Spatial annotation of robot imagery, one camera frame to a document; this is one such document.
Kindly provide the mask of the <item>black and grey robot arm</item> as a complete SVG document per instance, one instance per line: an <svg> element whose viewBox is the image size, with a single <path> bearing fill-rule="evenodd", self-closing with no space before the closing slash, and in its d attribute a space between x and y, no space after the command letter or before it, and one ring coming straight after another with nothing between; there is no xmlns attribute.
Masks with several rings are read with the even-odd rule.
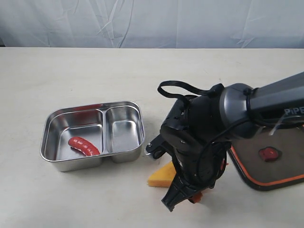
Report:
<svg viewBox="0 0 304 228"><path fill-rule="evenodd" d="M160 128L173 149L176 175L162 203L169 211L213 188L226 168L235 139L250 139L266 127L288 129L304 123L304 75L252 88L243 83L202 90L182 81L164 81L158 92L176 99Z"/></svg>

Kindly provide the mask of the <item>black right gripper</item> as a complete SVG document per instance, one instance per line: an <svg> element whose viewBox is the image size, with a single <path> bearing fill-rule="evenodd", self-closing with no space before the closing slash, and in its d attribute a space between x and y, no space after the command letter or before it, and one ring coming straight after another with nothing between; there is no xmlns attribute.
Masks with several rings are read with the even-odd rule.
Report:
<svg viewBox="0 0 304 228"><path fill-rule="evenodd" d="M174 149L172 163L176 175L162 199L162 203L172 212L175 206L185 200L192 204L201 201L202 191L212 189L223 175L227 163L230 142L214 142L202 151Z"/></svg>

